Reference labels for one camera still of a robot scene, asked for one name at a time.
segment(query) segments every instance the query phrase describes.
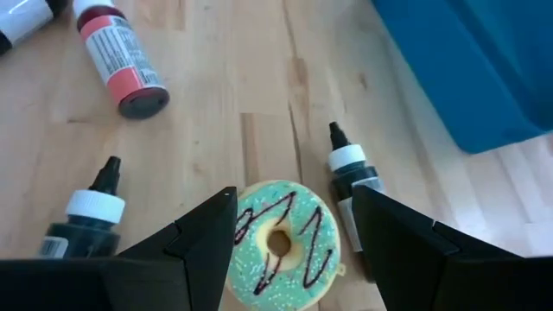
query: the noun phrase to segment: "green frosting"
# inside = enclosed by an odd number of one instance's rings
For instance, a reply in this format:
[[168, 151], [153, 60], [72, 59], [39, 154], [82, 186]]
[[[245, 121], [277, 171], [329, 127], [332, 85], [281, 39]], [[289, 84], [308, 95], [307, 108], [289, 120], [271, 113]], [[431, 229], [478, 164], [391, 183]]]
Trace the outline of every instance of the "green frosting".
[[[292, 270], [279, 271], [272, 282], [259, 295], [254, 295], [254, 290], [263, 276], [266, 253], [261, 253], [256, 245], [256, 235], [259, 226], [268, 219], [280, 219], [283, 215], [287, 200], [274, 207], [251, 223], [250, 229], [242, 241], [234, 246], [232, 259], [229, 266], [228, 277], [231, 281], [232, 291], [245, 305], [257, 307], [260, 310], [295, 310], [304, 307], [325, 290], [333, 281], [340, 263], [340, 247], [337, 244], [336, 235], [338, 229], [332, 214], [325, 206], [322, 207], [321, 227], [315, 240], [313, 257], [309, 266], [308, 280], [313, 280], [328, 250], [332, 255], [328, 259], [321, 277], [308, 289], [303, 286], [303, 278], [308, 266], [308, 254], [311, 241], [315, 233], [316, 221], [312, 221], [305, 232], [300, 231], [309, 222], [318, 207], [319, 199], [306, 187], [291, 181], [274, 181], [256, 192], [250, 194], [238, 203], [238, 216], [245, 209], [253, 208], [253, 214], [257, 215], [265, 207], [278, 202], [287, 194], [296, 191], [294, 204], [289, 210], [287, 220], [291, 225], [290, 239], [293, 244], [301, 244], [303, 248], [303, 260]], [[237, 223], [237, 230], [241, 228], [248, 217], [243, 217]], [[272, 269], [267, 270], [267, 278]]]

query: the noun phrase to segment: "bottle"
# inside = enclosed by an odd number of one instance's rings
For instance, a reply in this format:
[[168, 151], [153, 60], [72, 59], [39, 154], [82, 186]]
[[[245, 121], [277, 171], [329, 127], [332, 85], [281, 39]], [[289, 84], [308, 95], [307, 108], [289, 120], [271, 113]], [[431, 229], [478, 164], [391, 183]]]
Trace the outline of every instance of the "bottle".
[[0, 55], [57, 17], [68, 0], [1, 0]]
[[[330, 140], [333, 146], [333, 151], [328, 156], [328, 166], [334, 173], [332, 188], [338, 199], [338, 209], [348, 239], [353, 251], [358, 253], [359, 260], [362, 260], [363, 249], [357, 235], [357, 227], [352, 212], [353, 187], [366, 185], [382, 194], [385, 189], [378, 177], [377, 170], [374, 166], [367, 164], [365, 152], [363, 152], [361, 146], [351, 144], [336, 122], [332, 122], [329, 127]], [[372, 279], [370, 271], [365, 270], [365, 275], [367, 279]]]
[[123, 216], [124, 200], [116, 196], [121, 160], [111, 156], [87, 190], [77, 190], [66, 209], [67, 222], [54, 223], [42, 240], [42, 258], [108, 257], [119, 236], [111, 231]]
[[144, 119], [169, 102], [169, 93], [150, 65], [124, 14], [111, 0], [74, 0], [77, 30], [119, 113]]

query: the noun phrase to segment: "donut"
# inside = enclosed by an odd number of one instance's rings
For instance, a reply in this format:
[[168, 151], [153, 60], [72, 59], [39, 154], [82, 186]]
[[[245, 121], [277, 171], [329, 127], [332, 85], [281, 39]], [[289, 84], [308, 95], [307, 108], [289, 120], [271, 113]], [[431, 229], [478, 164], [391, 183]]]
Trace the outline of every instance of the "donut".
[[[284, 232], [289, 251], [268, 246]], [[251, 309], [303, 310], [317, 303], [340, 266], [340, 236], [325, 203], [292, 181], [266, 181], [238, 198], [238, 219], [227, 286]]]

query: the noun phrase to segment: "white bottle cap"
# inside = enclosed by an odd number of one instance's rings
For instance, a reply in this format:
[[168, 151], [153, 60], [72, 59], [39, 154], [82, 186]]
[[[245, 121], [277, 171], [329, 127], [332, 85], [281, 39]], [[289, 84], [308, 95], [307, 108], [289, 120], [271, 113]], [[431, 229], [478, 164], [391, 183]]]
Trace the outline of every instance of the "white bottle cap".
[[328, 166], [334, 172], [338, 168], [343, 168], [348, 164], [366, 161], [365, 153], [358, 144], [347, 145], [338, 148], [328, 155]]
[[66, 214], [84, 216], [118, 224], [124, 210], [124, 200], [94, 190], [77, 190], [67, 203]]
[[109, 6], [115, 8], [112, 0], [74, 0], [73, 13], [76, 18], [79, 18], [84, 11], [94, 6]]

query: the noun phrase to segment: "blue fabric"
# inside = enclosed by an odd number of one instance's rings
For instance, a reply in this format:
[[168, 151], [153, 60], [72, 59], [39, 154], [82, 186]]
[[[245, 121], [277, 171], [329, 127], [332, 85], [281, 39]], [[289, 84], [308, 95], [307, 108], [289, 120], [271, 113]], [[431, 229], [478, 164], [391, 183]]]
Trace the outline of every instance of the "blue fabric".
[[553, 2], [373, 2], [466, 152], [553, 128]]

